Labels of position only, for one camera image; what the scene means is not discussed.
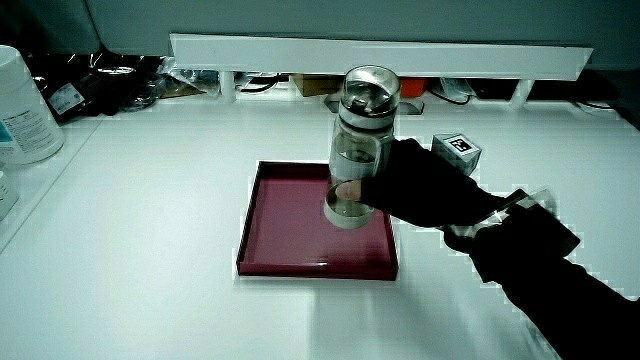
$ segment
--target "maroon tray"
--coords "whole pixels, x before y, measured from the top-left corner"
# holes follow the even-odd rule
[[[327,164],[260,162],[236,265],[240,275],[395,280],[391,220],[354,230],[324,216]]]

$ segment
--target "cable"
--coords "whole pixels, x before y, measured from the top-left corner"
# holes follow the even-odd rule
[[[589,103],[586,103],[584,101],[576,101],[574,104],[576,106],[578,106],[577,104],[582,104],[584,106],[593,107],[593,108],[596,108],[596,109],[613,110],[616,113],[618,113],[618,115],[621,118],[625,119],[629,124],[631,124],[631,125],[635,126],[636,128],[640,129],[640,123],[636,124],[637,121],[633,119],[633,113],[627,108],[619,107],[617,105],[610,105],[609,107],[605,107],[605,106],[589,104]],[[580,108],[580,110],[582,110],[582,111],[585,111],[585,109],[583,107],[578,106],[578,108]]]
[[[278,82],[273,82],[271,84],[266,84],[265,86],[261,87],[261,88],[257,88],[257,89],[247,89],[244,88],[242,90],[240,90],[241,93],[245,93],[245,94],[257,94],[257,93],[261,93],[261,92],[265,92],[273,87],[275,87],[276,85],[278,85]]]
[[[432,95],[434,95],[435,97],[437,97],[437,98],[439,98],[439,99],[442,99],[442,100],[444,100],[444,101],[446,101],[446,102],[450,102],[450,103],[455,104],[455,105],[466,105],[466,104],[468,104],[468,103],[469,103],[469,101],[471,100],[471,95],[467,95],[467,100],[465,100],[465,101],[463,101],[463,102],[458,102],[458,101],[453,101],[453,100],[451,100],[451,99],[447,99],[446,97],[444,97],[444,96],[442,96],[442,95],[440,95],[440,94],[437,94],[437,93],[435,93],[435,92],[431,91],[431,89],[427,89],[427,91],[428,91],[429,93],[431,93]]]

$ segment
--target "black glove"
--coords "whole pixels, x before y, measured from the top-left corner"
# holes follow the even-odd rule
[[[473,239],[444,230],[445,244],[469,254],[483,282],[504,284],[517,279],[545,261],[569,255],[580,243],[540,205],[525,209],[514,204],[507,214],[501,224],[478,230]]]
[[[484,220],[502,198],[413,140],[394,140],[385,171],[363,178],[362,203],[421,227],[471,225]]]

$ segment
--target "white tabletop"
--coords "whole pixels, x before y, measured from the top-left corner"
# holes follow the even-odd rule
[[[571,259],[640,295],[637,130],[569,104],[427,100],[398,137],[462,132],[483,188],[548,186],[583,241]],[[206,96],[105,117],[0,255],[2,358],[540,358],[434,230],[394,221],[395,282],[237,275],[257,162],[326,162],[333,121],[317,98]]]

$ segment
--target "white container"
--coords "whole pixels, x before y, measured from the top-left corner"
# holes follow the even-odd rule
[[[0,162],[29,164],[55,154],[64,133],[18,50],[0,45]]]

